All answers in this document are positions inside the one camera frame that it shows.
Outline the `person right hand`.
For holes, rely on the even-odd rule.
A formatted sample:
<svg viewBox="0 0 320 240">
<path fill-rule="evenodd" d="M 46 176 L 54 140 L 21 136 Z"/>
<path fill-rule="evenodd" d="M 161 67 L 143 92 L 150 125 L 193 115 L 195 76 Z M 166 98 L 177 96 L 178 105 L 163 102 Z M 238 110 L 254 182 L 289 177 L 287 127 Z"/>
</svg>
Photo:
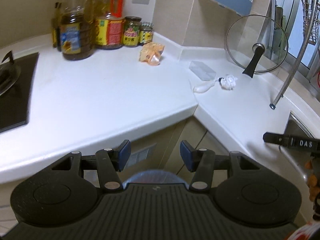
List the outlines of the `person right hand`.
<svg viewBox="0 0 320 240">
<path fill-rule="evenodd" d="M 307 186 L 309 187 L 309 199 L 314 202 L 320 193 L 318 179 L 314 174 L 309 176 Z"/>
</svg>

